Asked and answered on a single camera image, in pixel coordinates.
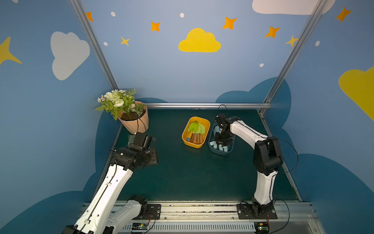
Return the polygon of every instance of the white flower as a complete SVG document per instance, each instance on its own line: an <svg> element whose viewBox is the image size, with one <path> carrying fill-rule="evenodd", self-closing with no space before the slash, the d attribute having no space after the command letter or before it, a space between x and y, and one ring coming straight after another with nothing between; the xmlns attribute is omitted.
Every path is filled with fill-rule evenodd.
<svg viewBox="0 0 374 234"><path fill-rule="evenodd" d="M112 102L118 100L120 98L120 95L118 92L107 92L105 95L104 95L105 98L111 100Z"/></svg>
<svg viewBox="0 0 374 234"><path fill-rule="evenodd" d="M114 97L113 97L113 93L111 92L107 92L105 95L104 95L105 98L109 99L109 100L112 100Z"/></svg>
<svg viewBox="0 0 374 234"><path fill-rule="evenodd" d="M123 106L124 103L125 102L122 99L118 99L118 100L114 101L114 107Z"/></svg>

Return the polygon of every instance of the white cloud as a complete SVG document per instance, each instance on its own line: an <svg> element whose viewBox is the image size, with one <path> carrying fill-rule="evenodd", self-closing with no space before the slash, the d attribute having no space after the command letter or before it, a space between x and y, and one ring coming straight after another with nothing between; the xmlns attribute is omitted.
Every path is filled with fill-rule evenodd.
<svg viewBox="0 0 374 234"><path fill-rule="evenodd" d="M318 0L253 0L252 8L261 14L310 15ZM326 13L335 3L327 0L322 11Z"/></svg>
<svg viewBox="0 0 374 234"><path fill-rule="evenodd" d="M50 47L55 56L53 74L59 80L68 78L90 55L88 43L74 33L54 32L50 38Z"/></svg>

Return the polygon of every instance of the blue wall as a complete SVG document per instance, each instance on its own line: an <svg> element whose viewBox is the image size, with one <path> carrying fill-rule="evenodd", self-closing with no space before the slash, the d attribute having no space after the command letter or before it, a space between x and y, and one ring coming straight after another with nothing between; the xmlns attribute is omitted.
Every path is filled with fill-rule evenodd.
<svg viewBox="0 0 374 234"><path fill-rule="evenodd" d="M344 7L352 12L341 22L336 17ZM366 216L365 226L354 225L374 209L374 121L338 83L348 70L374 66L374 32L368 30L373 8L372 1L336 1L265 112L273 135L291 141L298 150L300 162L291 174L302 199L315 206L327 234L374 228L371 216ZM292 152L286 144L282 147ZM285 161L288 168L296 162L295 157Z"/></svg>
<svg viewBox="0 0 374 234"><path fill-rule="evenodd" d="M90 201L118 131L93 110L111 88L92 49L67 79L53 73L54 32L88 41L69 0L2 1L0 28L22 62L0 64L0 233L61 233Z"/></svg>
<svg viewBox="0 0 374 234"><path fill-rule="evenodd" d="M91 12L90 23L118 85L136 88L136 98L167 102L233 102L238 98L225 95L233 91L249 102L263 102L258 97L248 99L243 92L278 75L292 49L286 42L292 35L298 37L309 17L258 13L246 0L82 3ZM223 29L226 17L237 18L233 30ZM151 21L160 22L159 32L151 31ZM280 28L275 38L265 38L270 26ZM194 28L213 33L221 49L180 51L179 42ZM128 46L121 44L121 37L129 39Z"/></svg>

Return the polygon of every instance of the potted plant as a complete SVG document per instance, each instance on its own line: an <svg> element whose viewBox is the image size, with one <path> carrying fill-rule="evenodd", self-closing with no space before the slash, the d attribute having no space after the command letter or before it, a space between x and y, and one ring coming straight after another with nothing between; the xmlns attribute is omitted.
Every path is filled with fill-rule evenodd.
<svg viewBox="0 0 374 234"><path fill-rule="evenodd" d="M114 120L119 119L130 133L144 133L148 130L148 110L144 103L134 100L135 89L112 90L97 98L101 106L95 110L105 110Z"/></svg>

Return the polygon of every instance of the black bracket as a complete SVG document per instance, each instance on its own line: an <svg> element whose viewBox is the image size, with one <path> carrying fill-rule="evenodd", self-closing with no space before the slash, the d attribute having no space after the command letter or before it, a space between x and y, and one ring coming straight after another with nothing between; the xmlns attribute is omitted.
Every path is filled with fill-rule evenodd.
<svg viewBox="0 0 374 234"><path fill-rule="evenodd" d="M236 208L239 219L278 219L272 203L268 212L263 212L258 215L253 213L252 206L253 204L237 204Z"/></svg>
<svg viewBox="0 0 374 234"><path fill-rule="evenodd" d="M155 220L160 219L160 214L161 214L161 204L148 204L147 205L147 211L151 212L152 218ZM133 220L149 220L149 213L146 213L146 215L142 218L134 218Z"/></svg>

